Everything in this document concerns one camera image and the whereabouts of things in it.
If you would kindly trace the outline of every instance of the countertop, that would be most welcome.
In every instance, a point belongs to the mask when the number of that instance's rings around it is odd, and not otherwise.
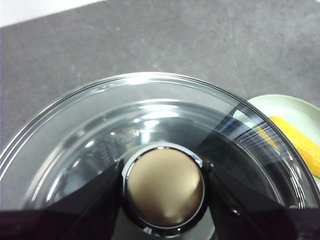
[[[1,148],[72,89],[150,71],[320,107],[320,3],[108,0],[3,27]]]

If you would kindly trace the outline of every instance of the white plate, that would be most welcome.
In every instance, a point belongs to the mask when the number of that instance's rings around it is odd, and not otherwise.
[[[287,120],[308,138],[320,145],[320,109],[316,106],[286,95],[269,94],[248,100],[267,117],[278,116]],[[320,179],[313,177],[320,190]]]

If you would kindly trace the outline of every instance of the white wall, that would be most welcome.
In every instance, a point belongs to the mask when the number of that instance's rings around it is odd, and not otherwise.
[[[81,7],[100,0],[0,0],[0,26]]]

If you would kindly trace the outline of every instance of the yellow food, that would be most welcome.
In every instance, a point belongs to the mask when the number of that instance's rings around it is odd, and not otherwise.
[[[275,142],[269,137],[269,135],[261,127],[258,126],[257,131],[260,134],[260,136],[266,140],[266,142],[268,144],[270,144],[272,147],[274,147],[275,149],[277,149],[279,151],[278,146],[275,144]]]
[[[320,146],[281,117],[270,116],[269,118],[292,142],[310,172],[320,178]]]

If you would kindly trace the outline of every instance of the gold button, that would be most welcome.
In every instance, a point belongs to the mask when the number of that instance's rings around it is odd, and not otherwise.
[[[143,220],[159,227],[173,227],[197,212],[204,183],[192,158],[179,150],[164,148],[149,151],[134,163],[127,191]]]

